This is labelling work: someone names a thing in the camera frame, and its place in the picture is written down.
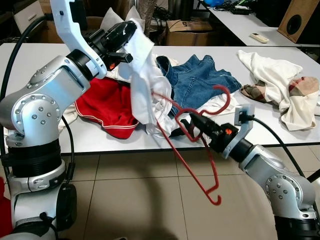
red garment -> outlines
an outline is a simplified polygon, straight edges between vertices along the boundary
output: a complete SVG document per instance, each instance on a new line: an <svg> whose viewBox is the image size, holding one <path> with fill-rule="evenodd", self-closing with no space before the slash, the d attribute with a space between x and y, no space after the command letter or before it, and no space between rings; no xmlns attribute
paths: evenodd
<svg viewBox="0 0 320 240"><path fill-rule="evenodd" d="M12 232L11 204L10 200L4 197L5 183L0 177L0 238Z"/></svg>
<svg viewBox="0 0 320 240"><path fill-rule="evenodd" d="M132 116L130 88L108 77L94 78L90 85L75 101L79 116L100 124L116 138L129 138L139 123Z"/></svg>

denim jeans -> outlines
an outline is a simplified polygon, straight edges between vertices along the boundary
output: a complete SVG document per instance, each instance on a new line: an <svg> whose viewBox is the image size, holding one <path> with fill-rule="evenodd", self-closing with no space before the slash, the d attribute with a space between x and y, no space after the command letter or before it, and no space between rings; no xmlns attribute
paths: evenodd
<svg viewBox="0 0 320 240"><path fill-rule="evenodd" d="M241 88L230 72L216 70L215 62L209 55L204 56L203 60L193 55L185 64L174 67L166 56L158 56L156 61L171 84L171 98L182 108L198 109L212 97L222 94L221 90L213 89L215 85L227 87L230 93ZM178 109L173 106L169 115L175 116L177 113Z"/></svg>

white table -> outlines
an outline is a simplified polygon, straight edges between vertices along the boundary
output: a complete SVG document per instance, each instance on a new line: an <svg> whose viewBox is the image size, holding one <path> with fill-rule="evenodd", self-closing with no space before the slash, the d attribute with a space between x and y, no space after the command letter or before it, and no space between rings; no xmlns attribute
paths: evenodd
<svg viewBox="0 0 320 240"><path fill-rule="evenodd" d="M235 34L246 46L261 47L320 47L317 44L296 44L277 31L277 27L264 24L254 14L237 15L229 11L215 11L207 8L215 15L233 34ZM257 33L269 39L268 43L261 43L250 34Z"/></svg>
<svg viewBox="0 0 320 240"><path fill-rule="evenodd" d="M0 46L0 83L2 82L6 64L14 47L13 43L5 43ZM216 62L216 69L224 68L242 84L252 84L250 71L239 61L236 56L238 50L245 52L258 52L261 56L274 59L285 59L303 66L302 76L314 76L320 79L320 65L295 47L187 47L187 46L156 46L153 52L158 55L166 55L183 64L191 54L199 58L208 54ZM64 44L23 44L14 62L7 94L22 88L36 69L39 69L57 55L66 55L69 50ZM236 93L236 99L240 104L255 104L255 115L266 122L283 140L290 145L311 145L320 142L320 119L316 118L317 128L306 131L289 132L280 122L280 113L270 104L263 104L250 100L241 93ZM234 115L222 115L216 120L218 124L234 122ZM170 149L163 138L147 135L144 126L139 126L129 139L117 139L108 135L101 127L93 122L87 122L80 117L70 125L74 138L76 153L90 152L114 152L114 151L151 151ZM253 144L277 145L273 136L258 123L254 123L253 130L247 139ZM69 136L64 130L59 138L62 153L70 153ZM200 143L191 143L185 136L175 137L172 142L177 148L199 148Z"/></svg>

remote control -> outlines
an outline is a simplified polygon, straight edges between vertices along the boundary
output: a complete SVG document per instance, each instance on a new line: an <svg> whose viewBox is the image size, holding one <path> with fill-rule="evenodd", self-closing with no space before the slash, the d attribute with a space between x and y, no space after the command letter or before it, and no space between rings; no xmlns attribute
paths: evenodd
<svg viewBox="0 0 320 240"><path fill-rule="evenodd" d="M258 34L258 33L251 33L250 37L252 37L253 39L259 41L260 43L266 44L267 42L269 42L269 39Z"/></svg>

blue object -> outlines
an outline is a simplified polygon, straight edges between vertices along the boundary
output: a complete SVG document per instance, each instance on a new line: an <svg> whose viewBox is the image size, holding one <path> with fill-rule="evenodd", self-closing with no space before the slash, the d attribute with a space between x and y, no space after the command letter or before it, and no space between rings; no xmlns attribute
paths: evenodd
<svg viewBox="0 0 320 240"><path fill-rule="evenodd" d="M222 94L223 91L213 89L215 85L227 87L230 93L241 88L230 72L216 70L215 62L209 55L204 56L203 60L193 55L185 64L174 67L166 56L158 56L156 62L171 84L171 98L182 108L198 109L210 98ZM173 106L169 116L177 113L178 109Z"/></svg>
<svg viewBox="0 0 320 240"><path fill-rule="evenodd" d="M204 2L208 5L210 5L210 7L216 7L216 6L220 6L221 4L223 4L225 2L225 0L204 0Z"/></svg>

